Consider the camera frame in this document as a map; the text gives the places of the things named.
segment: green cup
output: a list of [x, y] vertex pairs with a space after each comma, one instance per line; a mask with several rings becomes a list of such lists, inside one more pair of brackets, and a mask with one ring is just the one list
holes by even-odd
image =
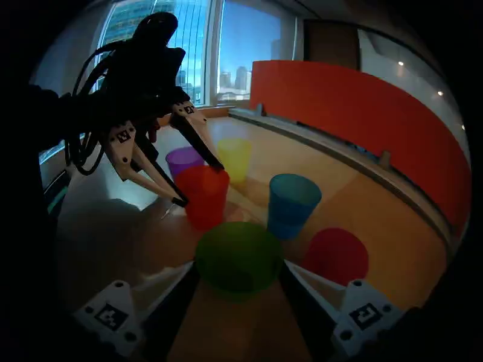
[[244, 301], [267, 288], [283, 263], [280, 242], [264, 227], [224, 223], [207, 232], [196, 249], [196, 267], [230, 301]]

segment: red cup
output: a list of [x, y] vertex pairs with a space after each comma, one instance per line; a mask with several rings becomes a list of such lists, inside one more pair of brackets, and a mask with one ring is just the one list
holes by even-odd
[[186, 215], [196, 229], [208, 230], [223, 222], [230, 183], [225, 170], [193, 166], [177, 174], [174, 183], [188, 198]]
[[354, 279], [365, 278], [369, 255], [355, 235], [338, 227], [329, 227], [312, 238], [301, 266], [330, 281], [348, 285]]

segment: sky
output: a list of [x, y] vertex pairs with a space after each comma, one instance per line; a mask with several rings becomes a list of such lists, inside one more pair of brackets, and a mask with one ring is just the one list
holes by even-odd
[[280, 39], [280, 19], [259, 10], [225, 1], [220, 43], [220, 72], [235, 80], [239, 66], [252, 70], [254, 60], [270, 60], [271, 43]]

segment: yellow cup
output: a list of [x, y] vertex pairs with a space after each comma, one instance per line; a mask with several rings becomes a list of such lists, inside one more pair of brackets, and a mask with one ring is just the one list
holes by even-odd
[[230, 176], [230, 182], [245, 181], [252, 153], [252, 144], [242, 138], [225, 138], [218, 142], [220, 161]]

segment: skyscraper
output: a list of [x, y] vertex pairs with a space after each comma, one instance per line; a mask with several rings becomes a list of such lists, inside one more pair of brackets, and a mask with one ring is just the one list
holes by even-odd
[[246, 93], [250, 93], [250, 88], [252, 87], [252, 72], [247, 72], [246, 73]]
[[220, 87], [230, 88], [231, 87], [231, 73], [222, 72], [220, 73]]
[[237, 78], [235, 79], [235, 89], [246, 89], [246, 75], [248, 70], [244, 66], [237, 69]]
[[186, 71], [179, 71], [176, 76], [176, 85], [180, 87], [186, 86]]

